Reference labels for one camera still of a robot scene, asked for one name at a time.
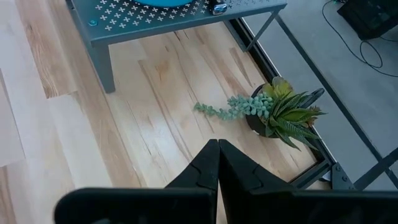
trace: small device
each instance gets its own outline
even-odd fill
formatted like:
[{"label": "small device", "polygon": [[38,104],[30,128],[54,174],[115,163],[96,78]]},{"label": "small device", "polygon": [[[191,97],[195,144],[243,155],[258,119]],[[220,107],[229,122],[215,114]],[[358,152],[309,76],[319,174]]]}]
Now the small device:
[{"label": "small device", "polygon": [[226,12],[228,8],[226,0],[211,0],[210,4],[214,16],[221,15],[222,13]]}]

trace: black cable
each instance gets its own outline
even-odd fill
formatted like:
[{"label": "black cable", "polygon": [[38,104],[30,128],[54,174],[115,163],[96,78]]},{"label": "black cable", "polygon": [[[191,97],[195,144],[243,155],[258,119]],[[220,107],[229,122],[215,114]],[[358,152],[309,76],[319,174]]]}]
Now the black cable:
[{"label": "black cable", "polygon": [[[350,47],[348,46],[348,44],[346,43],[345,39],[344,39],[344,38],[341,36],[341,34],[330,24],[329,20],[328,20],[328,19],[326,18],[326,16],[325,16],[325,7],[326,7],[329,3],[333,2],[333,1],[335,1],[335,0],[330,0],[330,1],[326,2],[326,3],[323,5],[323,7],[322,7],[322,15],[323,15],[323,18],[324,18],[325,21],[328,23],[328,25],[336,32],[336,34],[340,37],[340,39],[343,41],[343,43],[345,44],[345,46],[347,47],[347,49],[351,52],[351,54],[354,55],[360,62],[365,63],[367,66],[371,67],[373,70],[377,71],[378,73],[380,73],[380,74],[382,74],[382,75],[387,75],[387,76],[389,76],[389,77],[398,78],[397,75],[391,75],[391,74],[388,74],[388,73],[384,73],[384,72],[381,72],[381,71],[379,71],[379,70],[377,69],[377,68],[382,68],[382,67],[383,67],[383,59],[381,58],[381,55],[380,55],[380,53],[376,50],[376,48],[375,48],[371,43],[369,43],[367,40],[363,40],[363,41],[361,42],[361,44],[359,45],[359,52],[361,53],[361,57],[362,57],[362,58],[360,58],[359,56],[357,56],[357,55],[351,50],[351,48],[350,48]],[[380,38],[382,38],[383,40],[395,42],[394,40],[388,40],[388,39],[385,39],[385,38],[383,38],[383,37],[380,37]],[[368,44],[368,45],[375,51],[375,53],[377,53],[377,56],[379,57],[379,60],[380,60],[380,65],[373,65],[373,64],[369,63],[369,62],[366,60],[366,58],[364,57],[363,52],[362,52],[362,46],[363,46],[363,44]]]}]

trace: black plant pot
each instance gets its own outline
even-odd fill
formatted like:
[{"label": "black plant pot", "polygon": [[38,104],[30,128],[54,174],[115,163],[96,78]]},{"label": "black plant pot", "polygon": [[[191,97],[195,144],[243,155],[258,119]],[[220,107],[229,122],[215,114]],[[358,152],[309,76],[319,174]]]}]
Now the black plant pot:
[{"label": "black plant pot", "polygon": [[[254,93],[251,95],[251,97],[254,98],[255,96],[257,96],[258,92],[262,90],[263,85],[257,87]],[[257,132],[261,136],[267,137],[266,125],[263,122],[261,122],[260,118],[257,115],[246,115],[246,121],[248,122],[249,127],[253,131]],[[273,134],[268,138],[278,138],[278,136],[276,134]]]}]

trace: succulent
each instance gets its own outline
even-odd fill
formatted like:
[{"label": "succulent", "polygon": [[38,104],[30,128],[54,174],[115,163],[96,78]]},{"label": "succulent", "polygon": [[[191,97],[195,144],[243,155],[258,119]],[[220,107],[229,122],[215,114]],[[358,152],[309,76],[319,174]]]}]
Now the succulent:
[{"label": "succulent", "polygon": [[292,137],[309,147],[316,149],[307,138],[319,139],[313,134],[311,127],[318,115],[325,114],[320,108],[314,106],[308,109],[300,108],[300,105],[308,98],[304,93],[295,94],[285,80],[278,78],[273,85],[264,85],[263,91],[274,97],[270,115],[267,119],[261,119],[266,125],[266,136],[278,136],[291,147],[299,149],[289,137]]},{"label": "succulent", "polygon": [[194,109],[205,113],[208,116],[217,115],[222,120],[233,120],[243,118],[244,115],[258,115],[268,118],[269,110],[273,105],[273,99],[267,96],[267,93],[259,93],[254,98],[238,95],[238,98],[232,96],[228,99],[228,110],[215,110],[214,107],[205,104],[196,103]]}]

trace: potted plant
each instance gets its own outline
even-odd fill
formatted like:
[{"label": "potted plant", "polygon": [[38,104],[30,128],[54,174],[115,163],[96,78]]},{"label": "potted plant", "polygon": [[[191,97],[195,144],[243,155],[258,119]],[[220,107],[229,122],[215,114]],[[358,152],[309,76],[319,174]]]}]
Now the potted plant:
[{"label": "potted plant", "polygon": [[216,115],[222,120],[246,117],[250,128],[261,136],[279,138],[291,147],[299,149],[290,138],[294,138],[316,149],[307,138],[319,139],[309,129],[317,116],[323,115],[317,106],[309,107],[324,92],[318,89],[306,95],[296,94],[292,86],[283,78],[275,77],[272,85],[259,86],[251,96],[238,95],[228,99],[230,109],[219,109],[196,103],[194,109],[208,116]]}]

